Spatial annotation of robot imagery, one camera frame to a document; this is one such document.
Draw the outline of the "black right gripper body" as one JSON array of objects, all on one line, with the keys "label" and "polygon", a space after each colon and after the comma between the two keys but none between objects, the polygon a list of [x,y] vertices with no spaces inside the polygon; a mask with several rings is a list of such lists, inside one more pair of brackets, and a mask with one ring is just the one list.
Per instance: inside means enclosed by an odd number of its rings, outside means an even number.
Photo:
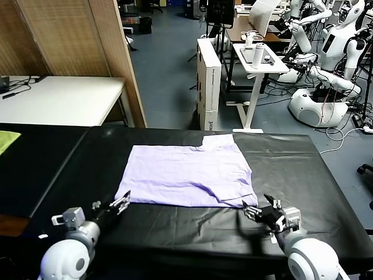
[{"label": "black right gripper body", "polygon": [[259,209],[256,221],[266,224],[273,232],[282,232],[286,227],[286,218],[281,208],[266,206]]}]

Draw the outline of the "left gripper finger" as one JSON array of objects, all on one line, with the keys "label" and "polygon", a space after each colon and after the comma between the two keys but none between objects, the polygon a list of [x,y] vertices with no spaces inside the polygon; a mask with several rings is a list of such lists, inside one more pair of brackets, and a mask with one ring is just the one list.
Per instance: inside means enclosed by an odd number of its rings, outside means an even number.
[{"label": "left gripper finger", "polygon": [[128,200],[113,201],[109,204],[109,210],[114,215],[120,215],[128,207]]},{"label": "left gripper finger", "polygon": [[131,191],[127,191],[121,198],[117,199],[115,201],[115,204],[123,204],[123,203],[126,203],[127,201],[129,201],[131,197]]}]

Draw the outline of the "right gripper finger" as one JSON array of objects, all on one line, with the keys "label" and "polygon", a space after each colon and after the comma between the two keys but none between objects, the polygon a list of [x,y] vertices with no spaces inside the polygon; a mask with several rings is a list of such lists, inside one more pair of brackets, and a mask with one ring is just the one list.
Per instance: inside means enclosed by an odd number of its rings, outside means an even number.
[{"label": "right gripper finger", "polygon": [[264,197],[274,209],[281,209],[281,201],[279,199],[275,199],[273,196],[268,194],[264,194]]},{"label": "right gripper finger", "polygon": [[242,200],[242,206],[243,206],[244,215],[248,219],[259,219],[262,217],[261,209],[255,206],[248,205],[244,200]]}]

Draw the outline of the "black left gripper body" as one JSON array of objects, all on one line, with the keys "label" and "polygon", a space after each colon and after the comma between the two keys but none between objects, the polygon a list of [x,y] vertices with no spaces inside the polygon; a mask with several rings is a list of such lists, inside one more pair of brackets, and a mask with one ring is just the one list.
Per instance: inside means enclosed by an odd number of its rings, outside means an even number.
[{"label": "black left gripper body", "polygon": [[95,201],[92,203],[92,221],[97,224],[100,230],[106,230],[117,219],[119,203]]}]

